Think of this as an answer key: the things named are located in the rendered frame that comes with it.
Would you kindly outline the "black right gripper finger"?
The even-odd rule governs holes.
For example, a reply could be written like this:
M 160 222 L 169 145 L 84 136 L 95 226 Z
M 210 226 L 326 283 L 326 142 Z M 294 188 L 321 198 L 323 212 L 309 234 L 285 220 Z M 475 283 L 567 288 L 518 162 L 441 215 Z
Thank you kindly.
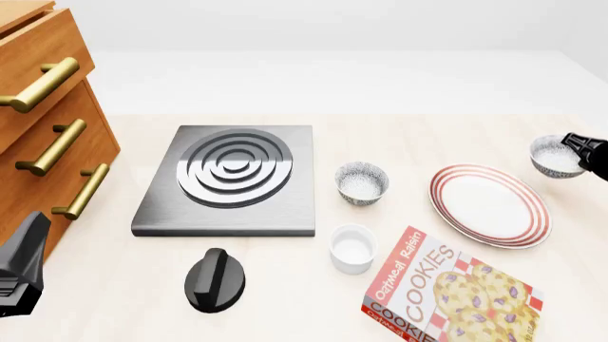
M 567 133 L 561 143 L 579 156 L 579 166 L 608 181 L 608 141 Z

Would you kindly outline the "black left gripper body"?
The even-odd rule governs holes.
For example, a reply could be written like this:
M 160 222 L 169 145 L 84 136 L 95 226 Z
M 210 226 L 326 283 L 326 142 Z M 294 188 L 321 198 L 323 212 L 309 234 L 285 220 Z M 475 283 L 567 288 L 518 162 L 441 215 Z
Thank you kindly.
M 30 315 L 44 290 L 44 282 L 0 270 L 0 317 Z

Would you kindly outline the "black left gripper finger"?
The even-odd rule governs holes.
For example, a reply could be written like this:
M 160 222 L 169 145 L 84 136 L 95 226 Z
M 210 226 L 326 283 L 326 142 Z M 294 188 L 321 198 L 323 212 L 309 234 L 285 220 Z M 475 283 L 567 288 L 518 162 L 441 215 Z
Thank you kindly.
M 0 276 L 41 276 L 50 220 L 30 213 L 0 246 Z

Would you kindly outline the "patterned bowl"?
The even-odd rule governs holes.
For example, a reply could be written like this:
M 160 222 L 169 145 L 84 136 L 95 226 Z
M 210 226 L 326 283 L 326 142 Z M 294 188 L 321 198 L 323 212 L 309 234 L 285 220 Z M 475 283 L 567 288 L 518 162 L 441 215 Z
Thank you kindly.
M 334 182 L 340 196 L 356 206 L 375 204 L 390 187 L 384 170 L 365 161 L 351 161 L 338 167 Z
M 551 179 L 572 179 L 586 172 L 579 165 L 580 157 L 562 139 L 563 135 L 541 136 L 529 147 L 534 167 Z

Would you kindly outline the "white plate with red rings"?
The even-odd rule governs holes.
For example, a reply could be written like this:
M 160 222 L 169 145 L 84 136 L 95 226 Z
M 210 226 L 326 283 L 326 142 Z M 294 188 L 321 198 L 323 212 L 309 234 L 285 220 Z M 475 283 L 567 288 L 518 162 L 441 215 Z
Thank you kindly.
M 552 233 L 542 197 L 515 176 L 482 164 L 452 164 L 430 179 L 428 195 L 459 233 L 493 247 L 536 247 Z

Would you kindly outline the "flat stove plate with rings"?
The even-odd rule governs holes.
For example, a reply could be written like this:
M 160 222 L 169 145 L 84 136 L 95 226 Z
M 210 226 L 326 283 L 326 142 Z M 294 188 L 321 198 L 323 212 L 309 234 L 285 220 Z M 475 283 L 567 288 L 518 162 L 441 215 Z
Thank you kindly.
M 312 237 L 309 125 L 183 125 L 143 196 L 137 237 Z

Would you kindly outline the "wooden drawer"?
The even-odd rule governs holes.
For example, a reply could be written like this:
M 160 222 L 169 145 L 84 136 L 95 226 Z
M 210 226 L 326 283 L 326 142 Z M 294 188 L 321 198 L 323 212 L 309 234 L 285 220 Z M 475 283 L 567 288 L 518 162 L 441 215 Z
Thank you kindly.
M 35 161 L 32 153 L 35 147 L 33 139 L 43 136 L 45 126 L 70 124 L 75 119 L 90 119 L 95 124 L 105 124 L 113 135 L 89 82 L 80 82 L 30 130 L 0 154 L 0 217 L 27 216 L 32 211 L 39 211 L 33 210 L 30 203 L 33 195 L 25 176 L 28 170 L 16 170 L 15 163 Z
M 28 179 L 28 190 L 33 199 L 30 200 L 33 210 L 39 210 L 47 216 L 51 225 L 49 228 L 45 256 L 49 256 L 57 246 L 72 221 L 63 216 L 52 215 L 52 207 L 68 207 L 87 178 L 80 176 L 81 170 L 90 170 L 105 163 L 110 165 L 120 147 L 113 135 L 106 129 L 105 124 L 84 120 L 86 129 L 66 151 L 64 156 L 54 164 L 43 177 L 25 173 Z M 36 160 L 54 142 L 59 133 L 54 133 L 51 125 L 44 127 L 43 136 L 33 139 L 33 158 Z

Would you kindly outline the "wooden cabinet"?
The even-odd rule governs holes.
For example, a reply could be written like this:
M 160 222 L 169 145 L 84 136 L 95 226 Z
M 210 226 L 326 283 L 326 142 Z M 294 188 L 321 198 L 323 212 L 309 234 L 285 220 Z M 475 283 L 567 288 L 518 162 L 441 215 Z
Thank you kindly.
M 53 250 L 118 155 L 93 68 L 70 10 L 0 0 L 0 244 L 39 211 Z

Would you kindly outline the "round black stove knob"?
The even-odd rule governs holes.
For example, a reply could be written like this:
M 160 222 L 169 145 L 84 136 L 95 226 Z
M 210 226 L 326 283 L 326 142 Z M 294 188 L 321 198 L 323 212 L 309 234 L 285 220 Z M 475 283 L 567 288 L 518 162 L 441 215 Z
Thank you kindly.
M 184 292 L 195 310 L 214 314 L 236 304 L 245 285 L 246 277 L 240 262 L 223 249 L 211 248 L 187 274 Z

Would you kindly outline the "wooden drawer pulled out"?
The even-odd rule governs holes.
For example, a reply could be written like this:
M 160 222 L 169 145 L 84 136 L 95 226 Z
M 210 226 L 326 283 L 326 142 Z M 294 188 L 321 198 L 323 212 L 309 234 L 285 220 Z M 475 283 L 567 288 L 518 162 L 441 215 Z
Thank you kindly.
M 28 113 L 0 106 L 0 153 L 63 99 L 95 65 L 69 9 L 45 15 L 0 40 L 0 96 L 15 96 L 43 76 L 41 66 L 71 57 L 79 70 Z

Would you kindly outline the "oatmeal raisin cookies box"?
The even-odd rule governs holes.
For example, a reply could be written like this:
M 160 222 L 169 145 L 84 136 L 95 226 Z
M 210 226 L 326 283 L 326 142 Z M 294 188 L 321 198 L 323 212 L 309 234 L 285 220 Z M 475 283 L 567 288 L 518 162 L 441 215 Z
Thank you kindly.
M 542 293 L 407 227 L 361 310 L 407 342 L 534 342 Z

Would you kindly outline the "small white ramekin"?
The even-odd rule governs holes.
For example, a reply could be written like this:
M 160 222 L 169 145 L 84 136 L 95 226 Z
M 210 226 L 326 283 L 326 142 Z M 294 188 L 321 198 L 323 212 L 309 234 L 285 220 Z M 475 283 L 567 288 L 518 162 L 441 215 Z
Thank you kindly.
M 377 238 L 363 225 L 345 224 L 333 231 L 329 250 L 336 270 L 356 276 L 372 265 L 378 250 Z

